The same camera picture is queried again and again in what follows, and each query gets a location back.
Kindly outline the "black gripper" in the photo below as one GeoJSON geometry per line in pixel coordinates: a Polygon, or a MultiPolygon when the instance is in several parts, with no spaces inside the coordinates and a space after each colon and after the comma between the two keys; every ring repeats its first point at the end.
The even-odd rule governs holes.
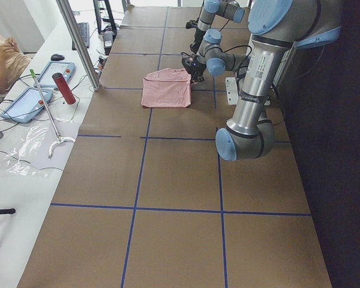
{"type": "Polygon", "coordinates": [[[194,41],[190,44],[190,50],[197,53],[203,40],[203,31],[197,29],[194,33],[194,41]]]}
{"type": "Polygon", "coordinates": [[[203,64],[191,65],[191,82],[201,83],[204,81],[203,74],[205,72],[205,66],[203,64]]]}

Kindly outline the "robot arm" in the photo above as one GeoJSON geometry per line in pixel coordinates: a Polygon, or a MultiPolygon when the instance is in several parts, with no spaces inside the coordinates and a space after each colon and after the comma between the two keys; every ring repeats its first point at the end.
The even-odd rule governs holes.
{"type": "Polygon", "coordinates": [[[205,0],[196,20],[189,20],[186,29],[195,29],[194,41],[190,44],[190,50],[196,53],[201,45],[207,30],[212,27],[216,16],[228,21],[240,23],[244,17],[245,10],[236,1],[205,0]]]}
{"type": "Polygon", "coordinates": [[[201,82],[205,71],[212,76],[232,71],[239,79],[234,114],[215,136],[222,159],[260,158],[272,149],[275,133],[264,105],[284,53],[336,41],[342,9],[342,1],[256,1],[248,17],[253,44],[248,56],[224,52],[222,34],[212,27],[216,16],[241,22],[244,9],[239,5],[205,1],[199,18],[187,23],[187,28],[196,31],[191,55],[184,57],[182,64],[192,81],[201,82]]]}

